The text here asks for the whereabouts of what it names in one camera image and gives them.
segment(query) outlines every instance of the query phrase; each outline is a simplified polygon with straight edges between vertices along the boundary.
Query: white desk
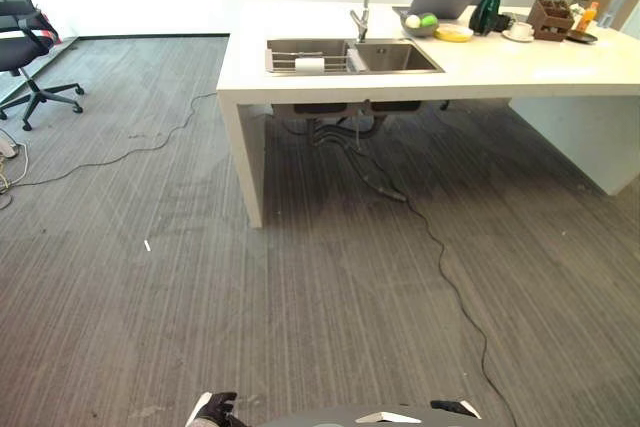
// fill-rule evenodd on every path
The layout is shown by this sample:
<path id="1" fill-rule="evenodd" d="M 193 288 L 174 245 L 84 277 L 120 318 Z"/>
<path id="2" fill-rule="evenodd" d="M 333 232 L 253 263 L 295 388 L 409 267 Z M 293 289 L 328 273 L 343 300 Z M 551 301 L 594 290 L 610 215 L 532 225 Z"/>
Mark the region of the white desk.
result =
<path id="1" fill-rule="evenodd" d="M 248 5 L 238 16 L 217 89 L 253 227 L 263 221 L 261 114 L 272 103 L 510 97 L 520 115 L 607 193 L 640 173 L 639 41 L 613 30 L 596 32 L 600 41 L 594 45 L 520 44 L 492 33 L 464 44 L 417 40 L 445 70 L 439 74 L 282 77 L 265 71 L 267 39 L 353 38 L 351 8 L 360 6 L 278 2 Z M 458 22 L 466 24 L 471 12 Z M 391 6 L 373 5 L 367 38 L 402 37 Z"/>

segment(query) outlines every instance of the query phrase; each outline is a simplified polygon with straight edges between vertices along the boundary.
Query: stainless steel sink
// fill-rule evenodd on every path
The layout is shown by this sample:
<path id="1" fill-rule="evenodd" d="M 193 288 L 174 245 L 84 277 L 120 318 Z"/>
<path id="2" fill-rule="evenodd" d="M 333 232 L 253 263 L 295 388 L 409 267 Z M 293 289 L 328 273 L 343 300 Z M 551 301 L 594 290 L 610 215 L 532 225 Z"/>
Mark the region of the stainless steel sink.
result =
<path id="1" fill-rule="evenodd" d="M 296 70 L 296 59 L 324 58 L 324 70 Z M 274 39 L 267 71 L 281 75 L 427 74 L 444 72 L 409 39 Z"/>
<path id="2" fill-rule="evenodd" d="M 355 48 L 368 70 L 376 74 L 443 72 L 427 54 L 413 42 L 399 40 L 365 40 Z"/>

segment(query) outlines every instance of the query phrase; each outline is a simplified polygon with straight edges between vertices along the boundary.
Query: faucet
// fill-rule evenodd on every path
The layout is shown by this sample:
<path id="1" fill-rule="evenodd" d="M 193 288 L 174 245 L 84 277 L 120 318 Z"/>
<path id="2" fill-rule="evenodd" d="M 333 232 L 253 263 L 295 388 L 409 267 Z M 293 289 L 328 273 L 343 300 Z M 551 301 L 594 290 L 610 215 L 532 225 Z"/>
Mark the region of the faucet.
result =
<path id="1" fill-rule="evenodd" d="M 364 0 L 362 17 L 358 17 L 355 11 L 351 11 L 351 18 L 358 26 L 358 42 L 364 42 L 364 38 L 369 30 L 369 0 Z"/>

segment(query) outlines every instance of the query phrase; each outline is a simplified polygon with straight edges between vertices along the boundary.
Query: orange bottle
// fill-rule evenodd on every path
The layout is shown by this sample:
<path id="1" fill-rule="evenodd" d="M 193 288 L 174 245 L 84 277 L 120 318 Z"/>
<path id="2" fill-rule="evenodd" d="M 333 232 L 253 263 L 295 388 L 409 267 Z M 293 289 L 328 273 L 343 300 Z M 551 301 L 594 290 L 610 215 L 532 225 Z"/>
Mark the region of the orange bottle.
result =
<path id="1" fill-rule="evenodd" d="M 578 26 L 576 27 L 578 32 L 585 32 L 587 30 L 591 21 L 598 15 L 598 7 L 600 7 L 598 2 L 591 2 L 591 7 L 584 11 L 580 22 L 578 22 Z"/>

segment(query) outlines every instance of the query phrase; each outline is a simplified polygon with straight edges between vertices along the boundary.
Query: green vase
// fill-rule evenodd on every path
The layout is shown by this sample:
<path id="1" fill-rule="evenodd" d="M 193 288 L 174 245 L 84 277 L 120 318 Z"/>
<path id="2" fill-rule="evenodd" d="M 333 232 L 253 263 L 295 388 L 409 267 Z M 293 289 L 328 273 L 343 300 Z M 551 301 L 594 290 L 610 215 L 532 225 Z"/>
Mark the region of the green vase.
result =
<path id="1" fill-rule="evenodd" d="M 476 35 L 489 35 L 498 22 L 501 0 L 480 0 L 469 20 L 469 28 Z"/>

